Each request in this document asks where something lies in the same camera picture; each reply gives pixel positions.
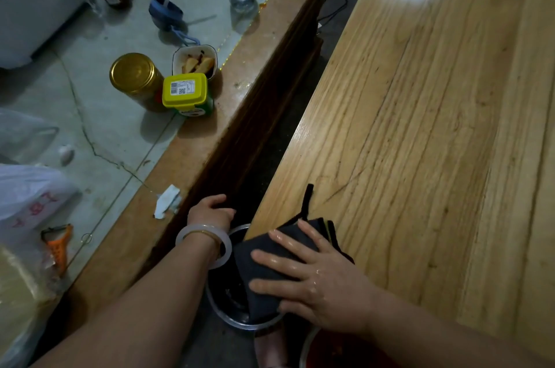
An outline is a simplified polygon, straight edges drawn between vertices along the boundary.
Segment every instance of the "person's left hand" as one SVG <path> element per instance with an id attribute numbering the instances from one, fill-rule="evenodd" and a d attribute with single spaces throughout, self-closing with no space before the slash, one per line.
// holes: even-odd
<path id="1" fill-rule="evenodd" d="M 229 232 L 236 210 L 230 208 L 213 209 L 217 204 L 224 203 L 226 198 L 225 194 L 218 194 L 202 199 L 189 210 L 187 225 L 212 225 L 226 233 Z"/>

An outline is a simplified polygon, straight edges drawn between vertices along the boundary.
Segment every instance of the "bangle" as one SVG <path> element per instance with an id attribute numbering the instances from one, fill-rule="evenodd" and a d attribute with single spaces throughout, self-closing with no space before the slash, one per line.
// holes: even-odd
<path id="1" fill-rule="evenodd" d="M 229 237 L 224 231 L 222 231 L 221 229 L 215 228 L 214 226 L 211 226 L 211 225 L 201 225 L 201 224 L 188 225 L 184 227 L 181 231 L 179 231 L 179 233 L 177 234 L 177 238 L 175 239 L 175 245 L 178 245 L 181 241 L 183 241 L 183 239 L 191 232 L 202 232 L 203 234 L 206 234 L 212 238 L 214 237 L 218 238 L 218 240 L 220 240 L 224 244 L 225 246 L 224 255 L 212 263 L 212 265 L 209 268 L 210 270 L 217 269 L 218 267 L 221 267 L 227 263 L 227 261 L 232 255 L 232 241 L 229 239 Z"/>

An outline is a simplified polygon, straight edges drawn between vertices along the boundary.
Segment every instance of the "floor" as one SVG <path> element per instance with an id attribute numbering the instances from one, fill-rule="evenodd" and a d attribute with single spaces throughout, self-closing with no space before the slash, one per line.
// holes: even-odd
<path id="1" fill-rule="evenodd" d="M 321 16 L 332 13 L 343 2 L 344 0 L 327 0 Z M 356 0 L 349 0 L 347 7 L 321 28 L 320 37 L 324 43 L 320 58 L 302 88 L 297 91 L 291 106 L 280 119 L 247 176 L 238 195 L 240 200 L 233 203 L 238 209 L 234 221 L 237 225 L 252 220 L 355 4 Z M 180 366 L 256 367 L 253 335 L 228 327 L 212 312 L 208 301 L 203 299 L 190 339 L 184 347 Z"/>

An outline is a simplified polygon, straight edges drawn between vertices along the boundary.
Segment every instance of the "white tile surface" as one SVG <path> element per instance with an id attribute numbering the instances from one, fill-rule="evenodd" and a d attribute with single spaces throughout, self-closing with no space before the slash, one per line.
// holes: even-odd
<path id="1" fill-rule="evenodd" d="M 250 18 L 232 21 L 228 0 L 172 1 L 184 11 L 189 34 L 214 46 L 220 65 L 225 63 Z M 171 74 L 171 56 L 178 43 L 159 34 L 148 14 L 149 2 L 133 0 L 129 12 L 106 10 L 104 17 L 86 10 L 46 45 L 34 63 L 0 73 L 0 106 L 42 117 L 60 128 L 38 161 L 60 168 L 80 190 L 49 224 L 74 225 L 68 249 L 70 281 L 184 121 L 172 112 L 143 110 L 108 79 L 112 62 L 128 52 L 146 54 L 164 76 Z M 62 168 L 57 150 L 63 144 L 75 148 L 75 157 Z M 92 241 L 84 245 L 81 237 L 87 233 L 92 233 Z"/>

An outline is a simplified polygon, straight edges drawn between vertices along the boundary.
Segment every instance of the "yellow cap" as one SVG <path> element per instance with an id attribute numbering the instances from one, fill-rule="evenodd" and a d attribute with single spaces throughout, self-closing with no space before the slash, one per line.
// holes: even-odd
<path id="1" fill-rule="evenodd" d="M 110 69 L 110 82 L 118 91 L 136 93 L 149 86 L 156 78 L 152 60 L 141 53 L 127 53 L 119 57 Z"/>
<path id="2" fill-rule="evenodd" d="M 166 108 L 193 109 L 206 102 L 208 79 L 204 73 L 187 73 L 164 79 L 162 103 Z"/>

